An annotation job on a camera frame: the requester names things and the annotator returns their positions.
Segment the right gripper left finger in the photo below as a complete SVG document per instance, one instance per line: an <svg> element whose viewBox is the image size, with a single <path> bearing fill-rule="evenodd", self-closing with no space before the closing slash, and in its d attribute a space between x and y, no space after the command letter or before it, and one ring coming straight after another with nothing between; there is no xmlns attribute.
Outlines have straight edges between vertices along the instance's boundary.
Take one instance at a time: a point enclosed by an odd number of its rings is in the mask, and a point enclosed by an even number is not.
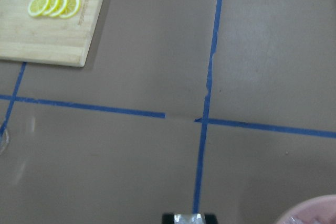
<svg viewBox="0 0 336 224"><path fill-rule="evenodd" d="M162 224L175 224L174 217L174 213L164 213L162 215Z"/></svg>

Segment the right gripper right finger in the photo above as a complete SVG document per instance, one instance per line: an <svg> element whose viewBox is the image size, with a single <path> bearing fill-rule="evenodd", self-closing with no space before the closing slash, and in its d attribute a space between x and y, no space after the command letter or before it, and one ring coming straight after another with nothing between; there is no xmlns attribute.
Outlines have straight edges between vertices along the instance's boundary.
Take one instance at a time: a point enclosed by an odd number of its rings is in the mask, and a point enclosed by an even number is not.
<svg viewBox="0 0 336 224"><path fill-rule="evenodd" d="M204 218L206 224L218 224L217 217L213 213L205 213Z"/></svg>

